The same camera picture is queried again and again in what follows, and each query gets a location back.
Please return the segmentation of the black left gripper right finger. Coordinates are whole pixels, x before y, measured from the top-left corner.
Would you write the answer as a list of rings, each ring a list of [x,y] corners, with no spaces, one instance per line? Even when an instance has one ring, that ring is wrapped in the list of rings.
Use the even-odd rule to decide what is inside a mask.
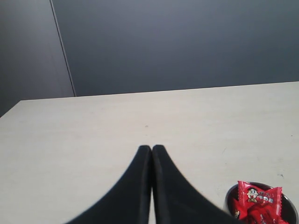
[[[163,145],[152,148],[152,189],[157,224],[239,224],[201,195]]]

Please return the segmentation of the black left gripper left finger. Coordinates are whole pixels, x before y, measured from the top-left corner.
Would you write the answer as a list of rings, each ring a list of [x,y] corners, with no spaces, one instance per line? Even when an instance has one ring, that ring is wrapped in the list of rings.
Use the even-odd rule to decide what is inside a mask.
[[[70,224],[147,224],[151,199],[152,152],[139,146],[118,182]]]

